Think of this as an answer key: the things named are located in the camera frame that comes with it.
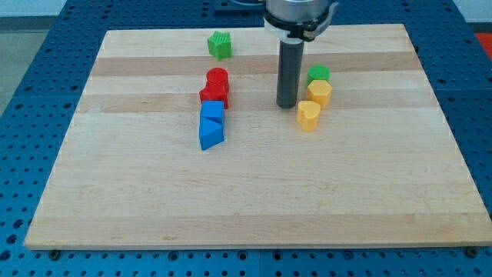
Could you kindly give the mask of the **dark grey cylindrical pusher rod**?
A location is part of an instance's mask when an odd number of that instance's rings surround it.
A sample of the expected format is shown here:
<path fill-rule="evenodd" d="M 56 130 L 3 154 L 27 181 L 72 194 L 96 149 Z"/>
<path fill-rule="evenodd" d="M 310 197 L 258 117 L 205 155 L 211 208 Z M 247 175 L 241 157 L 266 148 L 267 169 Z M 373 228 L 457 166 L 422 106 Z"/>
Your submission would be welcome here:
<path fill-rule="evenodd" d="M 276 103 L 280 108 L 292 108 L 297 103 L 304 43 L 280 42 Z"/>

